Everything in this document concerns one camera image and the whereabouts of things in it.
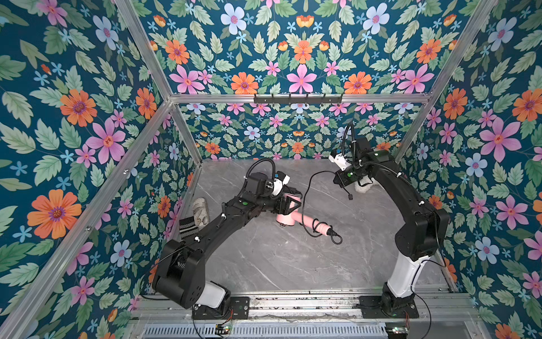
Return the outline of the pink hair dryer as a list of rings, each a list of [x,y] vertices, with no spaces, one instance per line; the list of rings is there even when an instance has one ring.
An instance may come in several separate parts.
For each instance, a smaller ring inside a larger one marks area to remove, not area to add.
[[[285,227],[299,224],[310,237],[337,237],[331,225],[305,215],[302,198],[293,194],[285,194],[279,200],[276,221]]]

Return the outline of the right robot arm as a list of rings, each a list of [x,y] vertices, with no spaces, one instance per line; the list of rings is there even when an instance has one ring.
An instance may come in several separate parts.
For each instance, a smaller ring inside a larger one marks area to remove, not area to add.
[[[444,241],[449,214],[422,197],[389,151],[371,148],[365,137],[352,141],[350,146],[342,144],[331,152],[329,160],[339,168],[335,184],[365,188],[376,182],[401,213],[405,224],[395,234],[399,255],[383,287],[383,299],[394,303],[411,300],[419,274]]]

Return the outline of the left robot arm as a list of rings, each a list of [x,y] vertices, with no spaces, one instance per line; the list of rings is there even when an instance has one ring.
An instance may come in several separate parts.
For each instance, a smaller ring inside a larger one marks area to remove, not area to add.
[[[261,213],[289,212],[293,202],[288,195],[289,181],[290,177],[280,171],[271,179],[261,172],[247,175],[241,191],[223,203],[219,216],[196,234],[166,243],[156,265],[152,289],[184,309],[195,305],[227,309],[231,292],[206,279],[207,260],[230,236]]]

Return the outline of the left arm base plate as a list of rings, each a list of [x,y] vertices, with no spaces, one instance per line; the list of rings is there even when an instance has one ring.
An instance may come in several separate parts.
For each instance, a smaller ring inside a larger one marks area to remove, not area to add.
[[[203,305],[195,307],[193,318],[195,320],[247,320],[250,306],[250,297],[228,297],[216,309]]]

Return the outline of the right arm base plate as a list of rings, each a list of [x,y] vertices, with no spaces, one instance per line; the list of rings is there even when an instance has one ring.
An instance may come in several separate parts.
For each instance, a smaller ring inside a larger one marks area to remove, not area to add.
[[[393,295],[360,296],[357,308],[364,319],[418,319],[414,295],[396,298]]]

